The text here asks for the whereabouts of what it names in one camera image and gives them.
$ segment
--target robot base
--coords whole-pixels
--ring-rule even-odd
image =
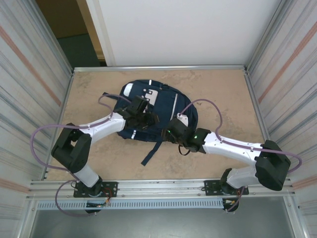
[[[82,182],[77,182],[75,185],[74,197],[117,197],[117,191],[118,182],[103,181],[101,183],[100,192],[96,196],[93,196],[88,187]]]
[[[230,196],[230,195],[237,195],[237,189],[231,188],[228,189],[223,187],[223,183],[220,182],[219,179],[217,180],[206,180],[204,181],[204,187],[202,188],[202,191],[206,193],[206,196]],[[246,187],[243,191],[242,195],[248,195],[249,189]]]

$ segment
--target corrugated metal wall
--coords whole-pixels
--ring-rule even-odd
[[[272,140],[299,154],[290,175],[311,235],[317,236],[317,0],[292,1],[250,67]]]
[[[31,0],[0,1],[0,75],[0,237],[6,238],[19,232],[28,186],[42,173],[30,152],[30,135],[57,122],[71,78]],[[44,161],[53,134],[44,130],[36,138]]]

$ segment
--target mounting plate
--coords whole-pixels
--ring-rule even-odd
[[[221,185],[220,185],[220,180],[206,180],[204,181],[204,187],[202,188],[202,191],[204,191],[206,193],[206,196],[224,196],[224,195],[228,195],[228,196],[232,196],[232,195],[237,195],[237,190],[232,190],[229,192],[224,192],[221,189]],[[248,195],[249,194],[249,188],[246,187],[243,191],[242,195]]]
[[[103,181],[102,182],[102,187],[103,188],[109,188],[111,190],[112,194],[109,194],[109,190],[105,189],[107,192],[107,196],[110,197],[117,197],[117,192],[118,192],[118,182],[107,182]],[[75,191],[74,191],[74,197],[107,197],[104,192],[100,192],[97,196],[91,196],[87,193],[85,193],[84,186],[82,183],[77,182],[75,185]]]

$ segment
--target reflective strip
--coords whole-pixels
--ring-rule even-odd
[[[128,84],[125,86],[124,91],[123,91],[123,94],[124,94],[126,97],[129,97],[130,92],[131,92],[131,89],[132,89],[132,86],[133,86],[133,83],[128,83]]]
[[[132,139],[132,140],[134,139],[136,133],[137,133],[137,131],[136,131],[136,130],[133,130],[133,134],[132,134],[132,136],[131,136],[131,139]]]
[[[176,102],[177,102],[177,97],[178,97],[178,94],[175,95],[175,100],[174,100],[174,105],[173,105],[172,115],[170,116],[170,120],[172,120],[173,116],[174,116]]]

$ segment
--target orange stripe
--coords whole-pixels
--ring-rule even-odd
[[[259,97],[259,103],[262,102],[263,98],[267,95],[267,93],[271,90],[274,84],[279,80],[279,78],[286,71],[288,66],[292,63],[292,61],[296,58],[296,56],[303,50],[303,48],[307,45],[307,43],[311,40],[311,38],[315,35],[316,32],[317,32],[317,22],[313,25],[313,27],[309,30],[306,36],[302,39],[302,41],[299,43],[299,45],[297,46],[297,48],[295,49],[291,57],[288,59],[285,65],[280,69],[280,71],[274,77],[272,82],[268,85],[268,87],[263,92],[263,94]]]
[[[23,53],[18,49],[15,43],[12,41],[10,36],[5,32],[5,30],[0,26],[0,35],[4,39],[4,41],[10,46],[10,48],[15,52],[15,54],[20,58],[20,60],[24,63],[27,69],[34,75],[34,77],[38,80],[38,82],[44,87],[47,93],[54,99],[54,101],[60,106],[61,101],[55,95],[55,93],[50,89],[50,87],[46,84],[46,82],[41,78],[39,73],[35,70],[32,64],[28,61],[28,59],[23,55]]]
[[[313,185],[313,184],[317,184],[317,176],[316,175],[293,183],[293,188],[300,189],[300,188],[308,187],[308,186]]]
[[[17,183],[14,183],[14,182],[11,182],[9,180],[2,179],[2,178],[0,178],[0,187],[11,189],[11,190],[18,191],[18,192],[24,192],[24,193],[29,192],[28,187],[19,185]]]

